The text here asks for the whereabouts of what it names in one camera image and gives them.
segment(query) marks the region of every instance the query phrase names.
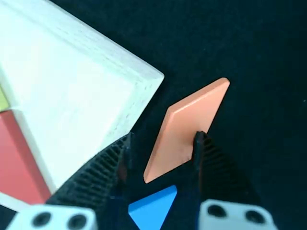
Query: orange parallelogram block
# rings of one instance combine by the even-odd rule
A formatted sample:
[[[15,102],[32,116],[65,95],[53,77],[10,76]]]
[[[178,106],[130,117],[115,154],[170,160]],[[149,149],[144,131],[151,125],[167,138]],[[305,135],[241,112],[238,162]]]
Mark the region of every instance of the orange parallelogram block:
[[[0,113],[0,192],[28,204],[50,197],[12,111]]]
[[[168,108],[143,175],[146,183],[191,160],[195,133],[208,132],[229,84],[220,78]]]

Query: blue triangle block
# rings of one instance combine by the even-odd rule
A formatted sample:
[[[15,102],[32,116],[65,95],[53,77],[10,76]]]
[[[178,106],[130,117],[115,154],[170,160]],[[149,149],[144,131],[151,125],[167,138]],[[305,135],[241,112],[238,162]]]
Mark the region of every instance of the blue triangle block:
[[[140,230],[160,230],[176,195],[176,186],[170,186],[130,204],[129,215]]]

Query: dark fabric background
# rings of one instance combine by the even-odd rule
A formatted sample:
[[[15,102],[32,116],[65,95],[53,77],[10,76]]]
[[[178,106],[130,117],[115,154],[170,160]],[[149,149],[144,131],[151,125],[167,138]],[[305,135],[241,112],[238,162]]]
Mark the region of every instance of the dark fabric background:
[[[132,186],[135,197],[178,179],[179,173],[148,185],[142,181],[168,106],[227,77],[231,85],[209,135],[235,158],[280,230],[307,228],[306,1],[53,2],[165,74],[133,128],[139,166]],[[191,229],[196,198],[189,182],[185,187],[165,230]],[[127,215],[124,207],[120,211]],[[5,225],[12,215],[1,208],[0,223]],[[122,229],[135,230],[125,218]]]

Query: screw hole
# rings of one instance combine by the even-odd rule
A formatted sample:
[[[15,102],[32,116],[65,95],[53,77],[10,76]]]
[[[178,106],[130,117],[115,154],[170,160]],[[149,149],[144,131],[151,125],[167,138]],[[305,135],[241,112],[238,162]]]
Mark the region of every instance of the screw hole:
[[[47,225],[50,219],[51,219],[50,212],[42,212],[34,217],[32,224],[34,227],[42,227]]]
[[[260,214],[259,212],[256,212],[256,211],[248,211],[248,212],[246,212],[245,218],[248,221],[254,222],[256,224],[264,224],[265,223],[265,219],[264,219],[263,215]]]
[[[208,207],[209,215],[224,218],[227,216],[226,211],[219,205],[211,205]]]
[[[86,224],[86,217],[82,214],[75,215],[70,218],[68,222],[68,228],[70,230],[80,230]]]

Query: yellow-green block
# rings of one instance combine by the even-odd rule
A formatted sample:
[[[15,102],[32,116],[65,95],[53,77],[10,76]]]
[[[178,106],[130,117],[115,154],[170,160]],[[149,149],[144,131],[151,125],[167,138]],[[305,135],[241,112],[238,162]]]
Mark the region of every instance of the yellow-green block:
[[[4,93],[0,87],[0,111],[6,110],[7,108],[9,108],[9,103],[6,100]]]

